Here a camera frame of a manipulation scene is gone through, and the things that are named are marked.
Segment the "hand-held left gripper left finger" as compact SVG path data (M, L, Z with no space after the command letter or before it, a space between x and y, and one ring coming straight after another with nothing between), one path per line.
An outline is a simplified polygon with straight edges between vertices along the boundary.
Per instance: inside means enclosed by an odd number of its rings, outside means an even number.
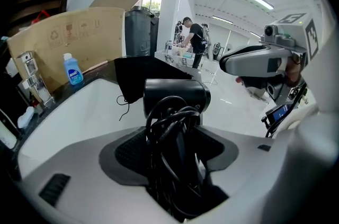
M99 154L107 144L137 130L134 127L71 144L32 171L18 187L51 223L176 223L145 187L121 185L99 165ZM70 179L53 207L39 194L54 174Z

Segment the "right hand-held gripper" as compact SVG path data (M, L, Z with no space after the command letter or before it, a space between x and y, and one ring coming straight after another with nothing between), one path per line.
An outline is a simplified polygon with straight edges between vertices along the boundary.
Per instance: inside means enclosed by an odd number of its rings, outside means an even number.
M237 83L246 88L266 89L276 105L284 105L290 102L288 96L293 88L285 83L288 58L293 53L299 55L302 72L318 51L314 20L308 13L289 14L266 25L260 43L227 52L219 66L238 76ZM304 83L301 72L297 86Z

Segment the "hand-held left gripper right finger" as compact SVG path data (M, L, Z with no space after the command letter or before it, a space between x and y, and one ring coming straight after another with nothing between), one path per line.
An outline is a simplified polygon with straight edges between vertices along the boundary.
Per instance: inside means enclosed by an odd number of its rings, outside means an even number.
M287 154L292 130L283 130L276 138L260 138L213 127L198 127L218 141L233 142L237 158L224 170L211 172L213 185L229 198L195 218L192 223L287 223L284 212L287 201L274 197L277 182Z

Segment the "person's right hand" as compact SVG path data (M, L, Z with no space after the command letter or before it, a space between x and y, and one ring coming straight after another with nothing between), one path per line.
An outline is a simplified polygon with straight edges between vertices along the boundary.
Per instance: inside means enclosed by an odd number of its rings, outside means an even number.
M285 76L286 76L286 85L289 87L295 87L300 81L300 72L302 66L302 60L299 55L293 53L291 57L288 58Z

